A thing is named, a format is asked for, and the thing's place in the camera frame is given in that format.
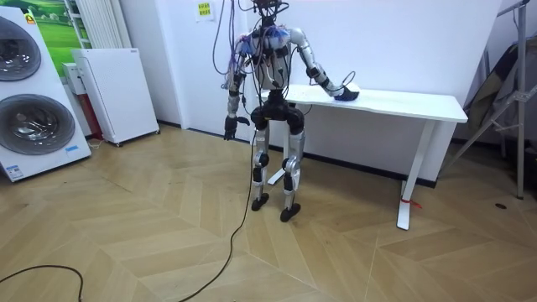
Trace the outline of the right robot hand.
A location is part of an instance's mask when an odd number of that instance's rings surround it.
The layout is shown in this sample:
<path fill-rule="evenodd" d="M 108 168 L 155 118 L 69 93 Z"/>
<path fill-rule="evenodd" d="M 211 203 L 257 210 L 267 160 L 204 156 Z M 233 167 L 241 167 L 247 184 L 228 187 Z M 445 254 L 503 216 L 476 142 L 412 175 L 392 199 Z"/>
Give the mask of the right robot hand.
<path fill-rule="evenodd" d="M 334 96 L 334 99 L 339 102 L 351 102 L 358 98 L 360 91 L 351 91 L 346 86 L 342 87 L 342 93 Z"/>

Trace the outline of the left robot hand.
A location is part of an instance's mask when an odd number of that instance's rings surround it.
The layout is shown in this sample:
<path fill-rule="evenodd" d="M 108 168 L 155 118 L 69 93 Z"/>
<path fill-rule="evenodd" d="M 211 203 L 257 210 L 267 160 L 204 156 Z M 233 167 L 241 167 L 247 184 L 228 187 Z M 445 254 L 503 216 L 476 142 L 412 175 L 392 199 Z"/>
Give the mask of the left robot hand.
<path fill-rule="evenodd" d="M 226 117 L 225 124 L 224 124 L 224 136 L 223 136 L 223 138 L 226 141 L 230 141 L 236 137 L 237 125 L 239 123 L 246 124 L 248 126 L 250 125 L 250 121 L 246 117 L 238 117 L 238 116 Z"/>

